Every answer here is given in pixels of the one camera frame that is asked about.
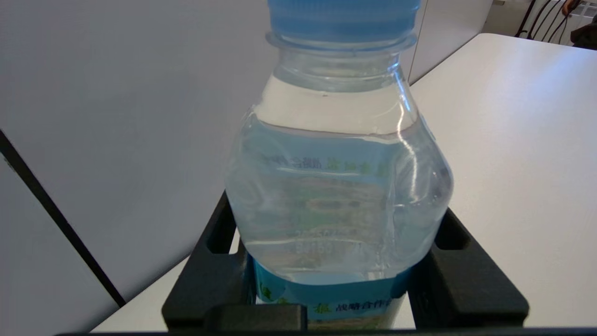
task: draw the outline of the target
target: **bottle shoulder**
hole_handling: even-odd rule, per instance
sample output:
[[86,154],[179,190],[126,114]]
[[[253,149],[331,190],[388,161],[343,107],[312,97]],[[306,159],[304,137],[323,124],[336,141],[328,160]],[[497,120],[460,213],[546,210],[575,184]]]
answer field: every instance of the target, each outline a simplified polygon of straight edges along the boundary
[[271,76],[253,112],[264,123],[290,129],[385,135],[418,119],[410,94],[398,83],[363,92],[312,90]]

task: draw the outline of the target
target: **bottle label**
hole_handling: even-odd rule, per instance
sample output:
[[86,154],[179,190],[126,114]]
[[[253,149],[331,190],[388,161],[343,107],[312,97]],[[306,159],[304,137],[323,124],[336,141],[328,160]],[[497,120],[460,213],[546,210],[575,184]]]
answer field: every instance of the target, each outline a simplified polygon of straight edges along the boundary
[[255,261],[257,296],[265,303],[302,304],[313,320],[359,319],[383,315],[392,298],[407,291],[410,269],[395,278],[339,285],[303,285],[267,271]]

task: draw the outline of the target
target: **table surface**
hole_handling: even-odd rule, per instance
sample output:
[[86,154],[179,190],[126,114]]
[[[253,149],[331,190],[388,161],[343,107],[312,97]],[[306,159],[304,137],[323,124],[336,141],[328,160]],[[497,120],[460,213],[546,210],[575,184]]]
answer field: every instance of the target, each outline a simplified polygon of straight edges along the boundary
[[[531,306],[597,326],[597,51],[481,34],[412,92],[450,163],[450,207]],[[164,331],[186,261],[94,331]],[[412,328],[408,300],[396,326]]]

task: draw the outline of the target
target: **black plastic holder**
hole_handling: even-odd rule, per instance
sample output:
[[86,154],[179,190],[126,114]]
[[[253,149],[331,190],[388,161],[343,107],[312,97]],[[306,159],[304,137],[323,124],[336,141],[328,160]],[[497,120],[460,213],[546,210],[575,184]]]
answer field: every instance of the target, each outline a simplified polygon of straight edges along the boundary
[[[252,305],[251,257],[242,243],[228,254],[235,228],[224,193],[162,308],[168,329],[306,330],[300,306]],[[408,294],[417,329],[520,327],[529,311],[526,299],[451,210],[431,250],[413,268]]]

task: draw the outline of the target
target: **white cabinet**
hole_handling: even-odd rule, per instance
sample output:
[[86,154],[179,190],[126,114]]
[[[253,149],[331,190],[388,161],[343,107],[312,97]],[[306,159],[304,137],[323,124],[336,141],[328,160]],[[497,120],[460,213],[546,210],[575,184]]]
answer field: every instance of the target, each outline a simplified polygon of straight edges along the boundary
[[0,155],[0,335],[88,331],[118,306]]
[[427,0],[409,81],[417,81],[475,37],[485,24],[492,2]]
[[268,28],[261,1],[4,2],[0,126],[126,300],[207,223]]

